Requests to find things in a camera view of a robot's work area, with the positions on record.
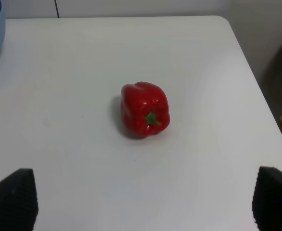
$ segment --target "red bell pepper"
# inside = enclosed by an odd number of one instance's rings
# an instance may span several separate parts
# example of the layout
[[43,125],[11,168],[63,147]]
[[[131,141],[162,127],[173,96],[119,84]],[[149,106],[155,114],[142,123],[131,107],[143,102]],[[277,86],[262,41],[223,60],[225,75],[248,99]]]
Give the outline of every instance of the red bell pepper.
[[140,138],[159,133],[170,123],[166,95],[151,83],[123,86],[121,112],[126,127]]

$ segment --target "table surface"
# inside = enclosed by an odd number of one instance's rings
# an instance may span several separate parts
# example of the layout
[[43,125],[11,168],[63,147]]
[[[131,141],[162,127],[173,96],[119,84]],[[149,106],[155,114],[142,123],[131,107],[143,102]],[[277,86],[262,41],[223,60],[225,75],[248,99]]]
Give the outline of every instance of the table surface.
[[[171,115],[141,140],[119,115],[138,81]],[[256,231],[260,166],[282,171],[282,136],[225,19],[7,20],[0,180],[34,169],[36,231]]]

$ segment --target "bell pepper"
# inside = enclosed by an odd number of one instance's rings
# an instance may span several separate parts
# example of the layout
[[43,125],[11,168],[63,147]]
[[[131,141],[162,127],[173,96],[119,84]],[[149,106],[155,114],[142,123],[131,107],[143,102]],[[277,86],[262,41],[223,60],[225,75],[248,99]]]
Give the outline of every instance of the bell pepper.
[[140,138],[159,133],[170,124],[166,95],[151,83],[123,86],[121,113],[126,127]]

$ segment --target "dark object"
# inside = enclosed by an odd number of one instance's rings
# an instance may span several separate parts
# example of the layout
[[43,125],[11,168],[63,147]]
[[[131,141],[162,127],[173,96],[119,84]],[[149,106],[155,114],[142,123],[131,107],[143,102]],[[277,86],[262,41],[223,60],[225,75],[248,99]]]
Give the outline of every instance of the dark object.
[[32,169],[19,169],[0,182],[0,231],[32,231],[37,214]]
[[282,231],[282,172],[260,167],[252,210],[260,231]]

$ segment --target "pepper stem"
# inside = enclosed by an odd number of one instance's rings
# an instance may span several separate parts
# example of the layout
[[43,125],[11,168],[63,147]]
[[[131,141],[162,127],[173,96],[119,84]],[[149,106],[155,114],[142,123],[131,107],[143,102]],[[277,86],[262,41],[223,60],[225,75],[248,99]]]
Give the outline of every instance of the pepper stem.
[[146,117],[146,124],[147,125],[152,125],[152,124],[158,124],[160,125],[161,123],[159,121],[156,120],[156,114],[153,112],[150,112]]

